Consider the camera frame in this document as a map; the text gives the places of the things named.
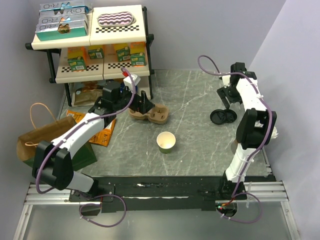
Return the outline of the black plastic cup lid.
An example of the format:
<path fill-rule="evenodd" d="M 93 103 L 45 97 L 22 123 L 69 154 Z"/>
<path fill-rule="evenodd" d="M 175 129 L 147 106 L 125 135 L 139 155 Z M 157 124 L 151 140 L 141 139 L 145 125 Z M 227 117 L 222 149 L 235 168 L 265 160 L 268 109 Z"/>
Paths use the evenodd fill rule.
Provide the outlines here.
<path fill-rule="evenodd" d="M 224 112 L 226 114 L 226 120 L 225 120 L 226 123 L 231 124 L 237 120 L 238 116 L 235 111 L 231 109 L 225 109 Z"/>

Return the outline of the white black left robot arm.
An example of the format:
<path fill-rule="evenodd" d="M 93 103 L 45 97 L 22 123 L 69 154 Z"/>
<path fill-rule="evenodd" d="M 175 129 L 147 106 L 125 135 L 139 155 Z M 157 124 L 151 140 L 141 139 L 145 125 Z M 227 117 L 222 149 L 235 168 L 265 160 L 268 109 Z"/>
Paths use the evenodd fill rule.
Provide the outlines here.
<path fill-rule="evenodd" d="M 145 91 L 137 94 L 127 86 L 121 88 L 116 81 L 106 83 L 102 95 L 80 122 L 58 138 L 50 142 L 43 140 L 37 145 L 32 167 L 37 192 L 42 194 L 40 183 L 46 183 L 60 191 L 79 191 L 87 201 L 95 200 L 99 195 L 99 183 L 74 170 L 75 154 L 126 109 L 145 114 L 154 107 Z"/>

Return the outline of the brown cardboard cup carrier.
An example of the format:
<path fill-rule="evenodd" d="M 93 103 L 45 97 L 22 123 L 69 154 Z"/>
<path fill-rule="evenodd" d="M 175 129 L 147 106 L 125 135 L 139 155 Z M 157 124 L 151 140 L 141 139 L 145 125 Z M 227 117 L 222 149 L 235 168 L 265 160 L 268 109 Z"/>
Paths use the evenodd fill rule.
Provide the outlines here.
<path fill-rule="evenodd" d="M 148 120 L 151 123 L 163 125 L 167 122 L 169 117 L 169 108 L 163 104 L 157 103 L 150 111 L 142 114 L 138 111 L 128 110 L 128 114 L 136 120 Z"/>

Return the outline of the green paper coffee cup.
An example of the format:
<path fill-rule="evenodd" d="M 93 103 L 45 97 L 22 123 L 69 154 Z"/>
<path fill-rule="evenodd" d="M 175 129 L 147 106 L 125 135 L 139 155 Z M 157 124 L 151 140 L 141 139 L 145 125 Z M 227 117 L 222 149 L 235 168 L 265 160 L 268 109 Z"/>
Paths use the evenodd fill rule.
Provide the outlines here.
<path fill-rule="evenodd" d="M 176 144 L 176 137 L 173 133 L 164 131 L 157 136 L 156 143 L 162 154 L 169 154 Z"/>

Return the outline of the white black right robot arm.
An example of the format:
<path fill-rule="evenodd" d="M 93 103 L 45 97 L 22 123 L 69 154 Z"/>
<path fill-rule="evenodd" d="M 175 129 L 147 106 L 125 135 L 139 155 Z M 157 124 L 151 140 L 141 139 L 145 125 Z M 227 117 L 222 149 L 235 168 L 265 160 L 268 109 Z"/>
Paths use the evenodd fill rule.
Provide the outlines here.
<path fill-rule="evenodd" d="M 248 71 L 245 63 L 236 62 L 230 66 L 230 73 L 220 77 L 223 87 L 217 90 L 226 109 L 230 104 L 243 104 L 244 114 L 237 127 L 235 140 L 237 147 L 234 157 L 225 171 L 227 181 L 218 187 L 223 199 L 230 199 L 236 193 L 233 183 L 243 182 L 254 157 L 277 137 L 275 123 L 277 113 L 270 110 L 258 88 L 258 79 L 253 71 Z"/>

